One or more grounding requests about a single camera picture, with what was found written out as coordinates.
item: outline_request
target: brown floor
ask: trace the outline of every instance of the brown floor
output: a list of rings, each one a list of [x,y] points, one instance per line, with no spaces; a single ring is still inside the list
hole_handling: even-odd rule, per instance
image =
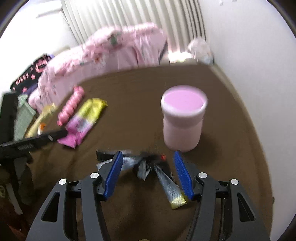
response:
[[[163,142],[160,100],[165,90],[181,84],[200,88],[209,99],[200,143],[185,157],[217,180],[238,179],[270,232],[271,185],[253,125],[237,98],[205,65],[137,69],[84,82],[85,99],[105,99],[108,107],[78,148],[55,143],[33,154],[30,168],[39,196],[29,221],[33,221],[60,178],[75,181],[96,171],[96,148],[164,153],[176,176],[173,152]],[[56,121],[57,113],[48,129],[57,129]],[[172,210],[155,174],[141,182],[131,171],[126,171],[120,175],[114,195],[102,206],[111,240],[181,241],[186,239],[196,202]],[[213,240],[217,236],[218,218],[217,215]],[[81,235],[82,227],[81,207],[78,207]]]

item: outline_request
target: pink twisted toy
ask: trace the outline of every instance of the pink twisted toy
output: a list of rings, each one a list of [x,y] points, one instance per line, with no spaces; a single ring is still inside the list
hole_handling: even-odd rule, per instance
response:
[[[75,109],[82,100],[84,96],[84,90],[81,86],[75,86],[73,94],[70,99],[67,101],[66,105],[63,107],[62,111],[58,114],[58,126],[66,124],[70,117],[74,114]]]

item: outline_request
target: vertical blind slat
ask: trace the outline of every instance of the vertical blind slat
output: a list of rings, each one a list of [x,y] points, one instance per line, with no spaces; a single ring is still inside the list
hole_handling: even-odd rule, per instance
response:
[[[198,0],[62,0],[74,36],[85,42],[105,26],[153,22],[169,37],[169,51],[186,51],[196,37],[205,38]]]

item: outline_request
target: black fabric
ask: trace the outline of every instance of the black fabric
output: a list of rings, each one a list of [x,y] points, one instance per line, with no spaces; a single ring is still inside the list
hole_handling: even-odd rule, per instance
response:
[[[42,55],[36,59],[18,79],[16,79],[10,89],[19,94],[25,92],[28,88],[38,82],[39,77],[42,74],[43,69],[47,65],[48,61],[51,60],[51,56],[47,54]]]

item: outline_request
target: white wall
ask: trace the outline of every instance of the white wall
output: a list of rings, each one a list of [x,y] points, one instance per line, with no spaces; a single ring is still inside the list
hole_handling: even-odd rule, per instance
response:
[[[267,0],[199,0],[217,65],[263,145],[275,197],[271,240],[296,213],[296,39]]]
[[[0,95],[43,53],[77,45],[61,12],[38,17],[54,6],[53,1],[30,0],[4,31],[0,38]]]

